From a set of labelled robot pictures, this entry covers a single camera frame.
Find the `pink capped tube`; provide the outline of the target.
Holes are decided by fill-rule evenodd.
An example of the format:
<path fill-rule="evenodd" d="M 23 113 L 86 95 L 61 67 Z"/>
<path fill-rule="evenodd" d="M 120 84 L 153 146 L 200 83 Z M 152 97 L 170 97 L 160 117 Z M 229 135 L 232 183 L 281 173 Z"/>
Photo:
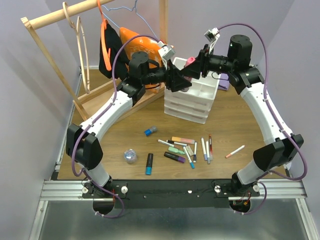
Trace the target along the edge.
<path fill-rule="evenodd" d="M 193 57 L 193 56 L 192 56 L 192 57 L 189 57 L 189 58 L 186 60 L 184 67 L 186 68 L 187 66 L 189 66 L 190 64 L 192 64 L 195 60 L 196 60 L 195 57 Z"/>

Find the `blue grey stamp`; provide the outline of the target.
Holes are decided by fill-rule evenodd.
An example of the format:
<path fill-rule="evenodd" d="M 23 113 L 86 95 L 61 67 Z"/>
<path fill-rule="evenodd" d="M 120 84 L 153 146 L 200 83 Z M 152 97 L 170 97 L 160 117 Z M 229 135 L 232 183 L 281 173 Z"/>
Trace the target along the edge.
<path fill-rule="evenodd" d="M 155 133 L 157 131 L 157 127 L 156 126 L 151 126 L 150 128 L 148 128 L 147 130 L 144 131 L 144 134 L 148 137 L 150 136 L 152 133 Z"/>

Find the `paper clip jar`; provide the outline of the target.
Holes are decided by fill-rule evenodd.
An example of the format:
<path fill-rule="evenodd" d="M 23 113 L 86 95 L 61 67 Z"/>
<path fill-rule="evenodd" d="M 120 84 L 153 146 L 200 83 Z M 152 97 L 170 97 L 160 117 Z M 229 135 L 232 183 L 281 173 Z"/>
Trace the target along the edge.
<path fill-rule="evenodd" d="M 137 153 L 133 149 L 126 150 L 123 154 L 123 157 L 128 164 L 134 164 L 138 159 Z"/>

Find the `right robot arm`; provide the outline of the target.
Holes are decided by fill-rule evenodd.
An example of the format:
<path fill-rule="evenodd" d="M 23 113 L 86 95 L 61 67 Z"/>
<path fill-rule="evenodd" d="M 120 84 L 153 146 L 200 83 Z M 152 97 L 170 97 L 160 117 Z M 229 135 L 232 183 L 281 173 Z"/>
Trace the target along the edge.
<path fill-rule="evenodd" d="M 290 163 L 304 143 L 300 134 L 294 134 L 275 108 L 260 71 L 250 65 L 253 44 L 249 37 L 233 35 L 227 56 L 210 52 L 205 45 L 195 61 L 181 70 L 185 77 L 199 79 L 208 72 L 227 74 L 229 83 L 249 106 L 265 145 L 252 154 L 252 160 L 231 177 L 230 191 L 241 196 L 260 178 L 273 169 Z"/>

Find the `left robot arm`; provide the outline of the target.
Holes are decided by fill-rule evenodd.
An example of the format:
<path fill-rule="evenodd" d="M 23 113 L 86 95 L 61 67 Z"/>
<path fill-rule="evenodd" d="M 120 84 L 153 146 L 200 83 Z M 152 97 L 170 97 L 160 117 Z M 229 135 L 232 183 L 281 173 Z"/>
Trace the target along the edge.
<path fill-rule="evenodd" d="M 135 52 L 129 61 L 126 78 L 117 85 L 110 99 L 81 125 L 72 123 L 67 129 L 66 154 L 95 182 L 93 191 L 101 198 L 110 194 L 108 182 L 111 177 L 101 164 L 100 140 L 118 118 L 142 98 L 146 85 L 157 83 L 165 83 L 172 92 L 192 85 L 171 61 L 167 67 L 160 67 L 146 52 Z"/>

